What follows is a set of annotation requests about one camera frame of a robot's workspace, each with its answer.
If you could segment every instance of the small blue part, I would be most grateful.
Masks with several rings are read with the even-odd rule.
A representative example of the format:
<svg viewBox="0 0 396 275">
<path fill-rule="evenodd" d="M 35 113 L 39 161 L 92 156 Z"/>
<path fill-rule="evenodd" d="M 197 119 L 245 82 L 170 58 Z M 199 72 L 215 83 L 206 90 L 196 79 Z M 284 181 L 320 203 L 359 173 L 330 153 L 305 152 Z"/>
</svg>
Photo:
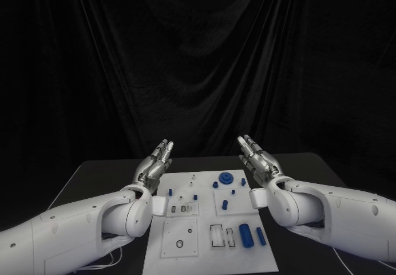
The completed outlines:
<svg viewBox="0 0 396 275">
<path fill-rule="evenodd" d="M 259 242 L 262 243 L 262 245 L 266 245 L 265 239 L 264 239 L 264 234 L 262 234 L 262 229 L 258 227 L 258 238 L 259 238 Z"/>
<path fill-rule="evenodd" d="M 223 207 L 222 207 L 223 210 L 228 209 L 228 204 L 229 204 L 228 200 L 223 200 Z"/>
<path fill-rule="evenodd" d="M 233 182 L 233 176 L 228 172 L 220 173 L 219 180 L 223 184 L 230 184 Z"/>
<path fill-rule="evenodd" d="M 251 248 L 254 246 L 254 237 L 252 237 L 251 228 L 248 224 L 243 223 L 239 226 L 239 233 L 241 233 L 243 247 Z"/>
</svg>

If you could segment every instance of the black backdrop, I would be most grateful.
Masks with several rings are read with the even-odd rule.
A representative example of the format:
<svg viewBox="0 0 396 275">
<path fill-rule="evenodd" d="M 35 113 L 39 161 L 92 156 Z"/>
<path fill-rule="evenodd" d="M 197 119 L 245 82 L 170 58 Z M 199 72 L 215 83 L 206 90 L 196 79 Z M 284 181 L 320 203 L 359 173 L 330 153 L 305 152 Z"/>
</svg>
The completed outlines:
<svg viewBox="0 0 396 275">
<path fill-rule="evenodd" d="M 0 229 L 85 160 L 144 158 L 164 138 L 174 158 L 219 156 L 249 134 L 396 199 L 396 3 L 347 3 L 2 3 Z"/>
</svg>

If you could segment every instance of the blue knob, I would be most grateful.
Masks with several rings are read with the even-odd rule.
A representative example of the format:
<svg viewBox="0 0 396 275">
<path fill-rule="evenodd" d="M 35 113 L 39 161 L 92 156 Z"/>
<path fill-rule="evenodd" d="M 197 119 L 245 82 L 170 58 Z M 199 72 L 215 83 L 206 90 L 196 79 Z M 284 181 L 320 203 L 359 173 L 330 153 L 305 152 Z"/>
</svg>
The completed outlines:
<svg viewBox="0 0 396 275">
<path fill-rule="evenodd" d="M 228 172 L 220 173 L 219 180 L 223 184 L 230 184 L 233 182 L 233 176 Z"/>
<path fill-rule="evenodd" d="M 229 204 L 229 202 L 226 200 L 223 200 L 223 207 L 222 207 L 223 210 L 228 209 L 228 204 Z"/>
</svg>

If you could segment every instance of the black table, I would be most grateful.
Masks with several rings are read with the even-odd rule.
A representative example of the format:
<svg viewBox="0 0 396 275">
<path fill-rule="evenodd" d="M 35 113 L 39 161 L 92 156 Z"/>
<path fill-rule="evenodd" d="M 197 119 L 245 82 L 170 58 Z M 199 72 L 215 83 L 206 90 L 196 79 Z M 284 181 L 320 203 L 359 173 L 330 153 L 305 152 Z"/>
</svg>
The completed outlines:
<svg viewBox="0 0 396 275">
<path fill-rule="evenodd" d="M 285 175 L 295 180 L 346 187 L 338 176 L 315 154 L 300 153 L 274 156 L 279 161 Z M 52 208 L 79 201 L 81 199 L 118 191 L 131 183 L 134 170 L 140 162 L 141 160 L 137 159 L 84 162 L 53 201 Z M 259 188 L 252 178 L 252 173 L 242 164 L 238 156 L 174 158 L 167 173 L 238 169 L 245 170 L 251 187 Z M 264 274 L 350 274 L 338 261 L 331 247 L 295 235 L 281 227 L 271 217 L 268 208 L 259 210 L 259 216 L 279 268 L 279 272 Z M 137 238 L 122 247 L 122 260 L 115 266 L 102 270 L 79 271 L 78 274 L 141 274 L 148 234 L 150 229 L 143 237 Z M 117 249 L 112 254 L 117 260 L 120 250 Z M 395 271 L 379 262 L 366 260 L 340 250 L 338 255 L 354 275 L 395 275 Z M 107 256 L 92 264 L 105 265 L 110 261 L 110 256 Z"/>
</svg>

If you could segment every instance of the robotic hand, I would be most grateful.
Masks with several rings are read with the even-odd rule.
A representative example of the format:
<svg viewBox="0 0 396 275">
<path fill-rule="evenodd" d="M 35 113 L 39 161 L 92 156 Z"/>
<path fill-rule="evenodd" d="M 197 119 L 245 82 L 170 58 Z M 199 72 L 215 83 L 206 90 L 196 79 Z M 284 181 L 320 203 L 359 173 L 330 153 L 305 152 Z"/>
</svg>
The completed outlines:
<svg viewBox="0 0 396 275">
<path fill-rule="evenodd" d="M 294 180 L 248 135 L 238 142 L 239 158 L 264 187 L 251 190 L 254 208 L 268 206 L 277 223 L 295 234 L 363 258 L 396 262 L 396 202 Z"/>
<path fill-rule="evenodd" d="M 0 232 L 2 274 L 68 274 L 143 236 L 153 215 L 167 212 L 167 198 L 151 194 L 171 148 L 163 140 L 121 191 L 58 206 Z"/>
</svg>

